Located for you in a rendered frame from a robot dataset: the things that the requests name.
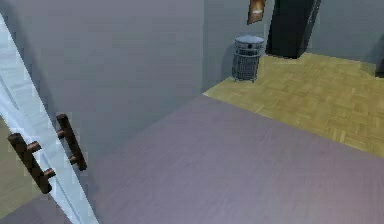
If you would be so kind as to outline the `grey mesh bin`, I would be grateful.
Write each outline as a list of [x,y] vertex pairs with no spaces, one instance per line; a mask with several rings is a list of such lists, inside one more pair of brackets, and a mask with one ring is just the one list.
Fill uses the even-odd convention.
[[254,35],[242,35],[235,38],[232,77],[235,81],[257,79],[259,60],[263,52],[264,39]]

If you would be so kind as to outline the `orange framed picture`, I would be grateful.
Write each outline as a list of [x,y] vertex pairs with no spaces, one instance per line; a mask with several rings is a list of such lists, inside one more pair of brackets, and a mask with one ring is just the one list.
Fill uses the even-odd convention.
[[250,0],[247,24],[259,22],[263,18],[266,0]]

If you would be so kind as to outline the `black tall cabinet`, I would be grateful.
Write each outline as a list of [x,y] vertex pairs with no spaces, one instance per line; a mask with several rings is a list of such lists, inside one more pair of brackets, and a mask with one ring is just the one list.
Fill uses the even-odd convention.
[[322,0],[275,0],[266,53],[298,59],[306,50]]

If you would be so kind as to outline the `white room door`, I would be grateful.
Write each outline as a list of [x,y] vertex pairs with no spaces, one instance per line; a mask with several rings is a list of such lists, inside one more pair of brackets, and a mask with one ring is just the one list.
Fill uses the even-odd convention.
[[37,141],[41,149],[33,154],[43,171],[52,168],[48,193],[72,224],[100,224],[71,165],[71,151],[59,139],[60,126],[52,120],[27,70],[6,17],[0,14],[0,117],[13,133],[20,133],[27,144]]

